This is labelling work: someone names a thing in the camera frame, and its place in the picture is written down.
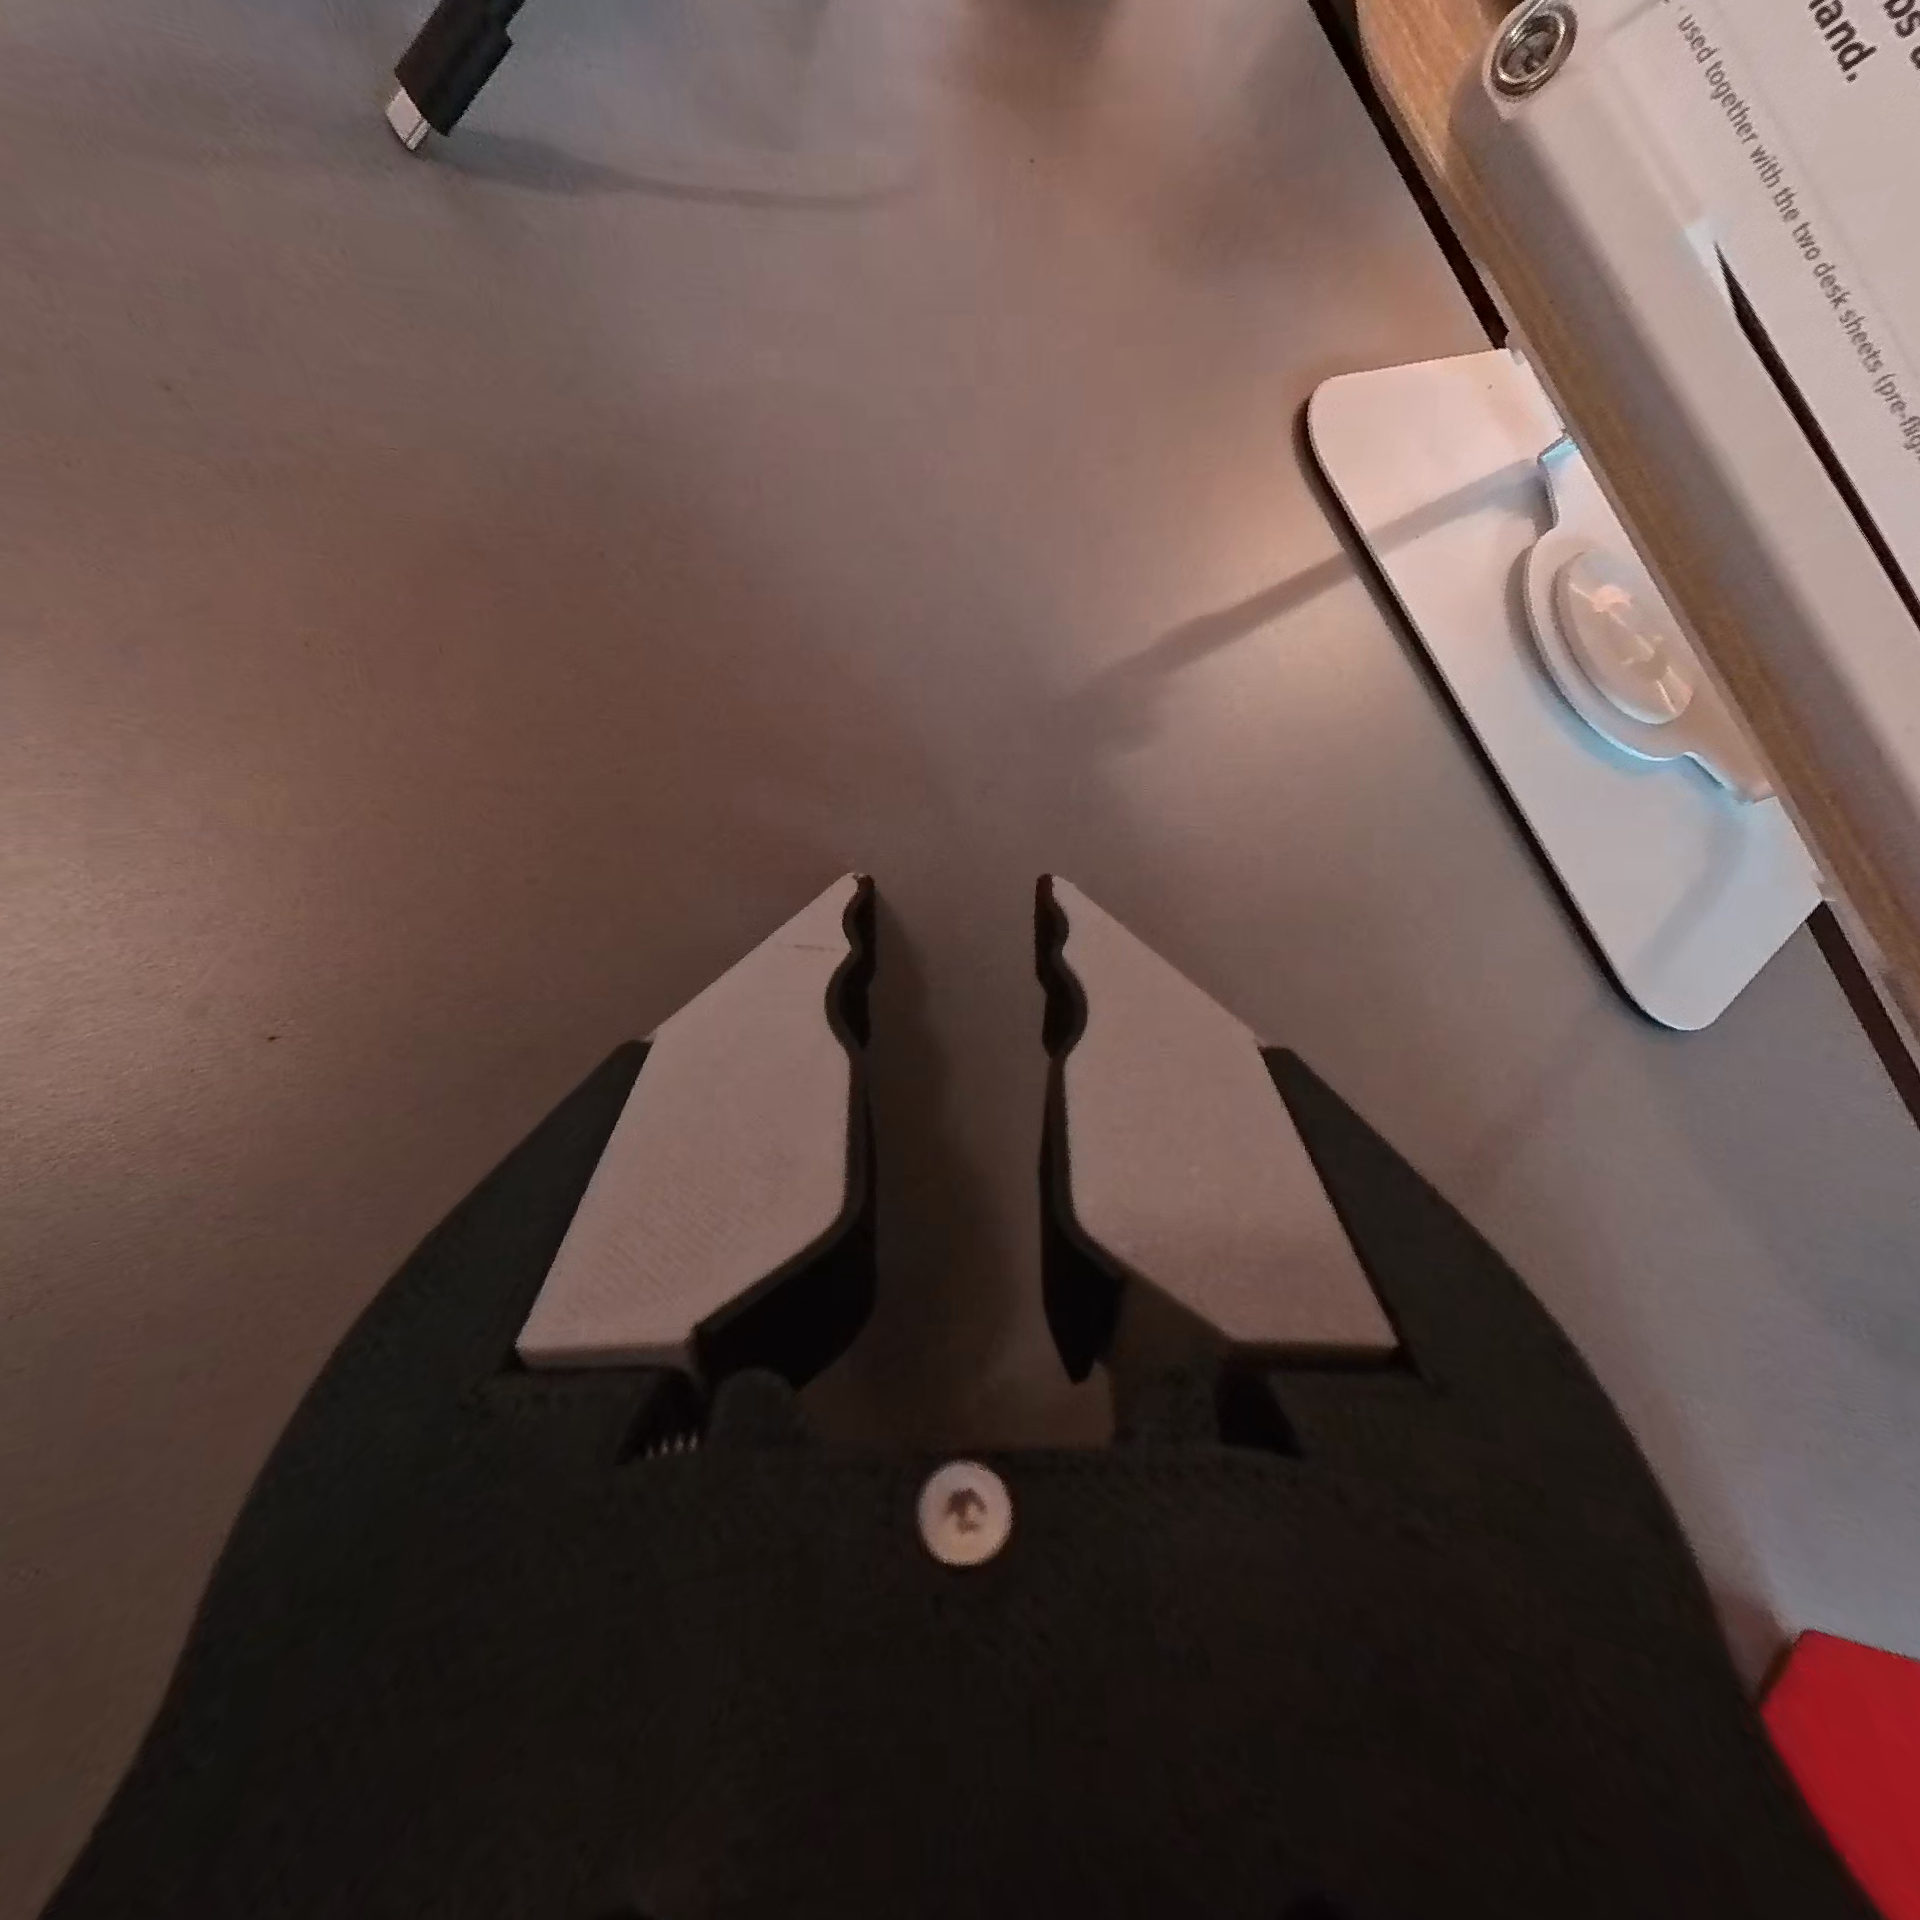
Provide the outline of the white instruction sheet holder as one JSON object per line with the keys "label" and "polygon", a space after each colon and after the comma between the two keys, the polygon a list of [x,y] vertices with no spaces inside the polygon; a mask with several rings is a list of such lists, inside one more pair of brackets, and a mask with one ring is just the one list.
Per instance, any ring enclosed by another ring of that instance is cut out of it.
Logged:
{"label": "white instruction sheet holder", "polygon": [[[1517,328],[1498,270],[1482,259],[1482,186],[1474,175],[1454,178],[1451,95],[1471,75],[1473,42],[1496,11],[1496,6],[1410,6],[1402,16],[1399,6],[1313,6],[1489,340],[1528,350],[1531,340]],[[1895,1095],[1915,1119],[1915,1036],[1890,987],[1875,931],[1862,924],[1854,902],[1829,871],[1823,873],[1823,896],[1824,906],[1814,915],[1816,942]]]}

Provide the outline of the metal standoff screw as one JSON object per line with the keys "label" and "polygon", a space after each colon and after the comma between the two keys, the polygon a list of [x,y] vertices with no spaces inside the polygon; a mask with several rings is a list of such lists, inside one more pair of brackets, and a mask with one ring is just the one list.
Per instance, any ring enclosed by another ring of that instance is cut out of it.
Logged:
{"label": "metal standoff screw", "polygon": [[1545,89],[1571,63],[1578,11],[1571,2],[1517,6],[1487,46],[1483,83],[1504,105]]}

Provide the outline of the white metal stand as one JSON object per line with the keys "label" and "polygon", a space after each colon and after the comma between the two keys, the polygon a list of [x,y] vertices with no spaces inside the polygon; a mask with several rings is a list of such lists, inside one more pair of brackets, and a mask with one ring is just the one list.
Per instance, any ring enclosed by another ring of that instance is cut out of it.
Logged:
{"label": "white metal stand", "polygon": [[1918,612],[1773,359],[1691,164],[1670,6],[1451,95],[1531,348],[1333,376],[1335,503],[1617,985],[1717,1022],[1831,873],[1918,1016]]}

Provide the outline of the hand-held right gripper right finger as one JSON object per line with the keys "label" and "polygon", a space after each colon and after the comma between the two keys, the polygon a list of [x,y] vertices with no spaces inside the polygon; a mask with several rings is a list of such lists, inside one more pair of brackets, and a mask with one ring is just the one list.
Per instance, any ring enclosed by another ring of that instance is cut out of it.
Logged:
{"label": "hand-held right gripper right finger", "polygon": [[1399,1351],[1257,1033],[1065,876],[1035,890],[1043,1310],[1070,1382]]}

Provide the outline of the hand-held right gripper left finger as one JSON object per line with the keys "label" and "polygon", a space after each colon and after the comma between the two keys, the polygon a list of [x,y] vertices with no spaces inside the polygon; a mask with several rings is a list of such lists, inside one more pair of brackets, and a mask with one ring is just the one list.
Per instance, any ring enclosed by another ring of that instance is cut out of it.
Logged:
{"label": "hand-held right gripper left finger", "polygon": [[874,880],[847,873],[662,1022],[535,1306],[534,1374],[811,1383],[874,1313]]}

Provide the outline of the red object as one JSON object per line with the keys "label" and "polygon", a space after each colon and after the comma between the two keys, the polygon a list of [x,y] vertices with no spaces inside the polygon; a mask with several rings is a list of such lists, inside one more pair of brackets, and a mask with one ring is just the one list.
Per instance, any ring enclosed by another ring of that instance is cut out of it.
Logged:
{"label": "red object", "polygon": [[1918,1662],[1799,1635],[1763,1691],[1768,1736],[1864,1896],[1918,1915]]}

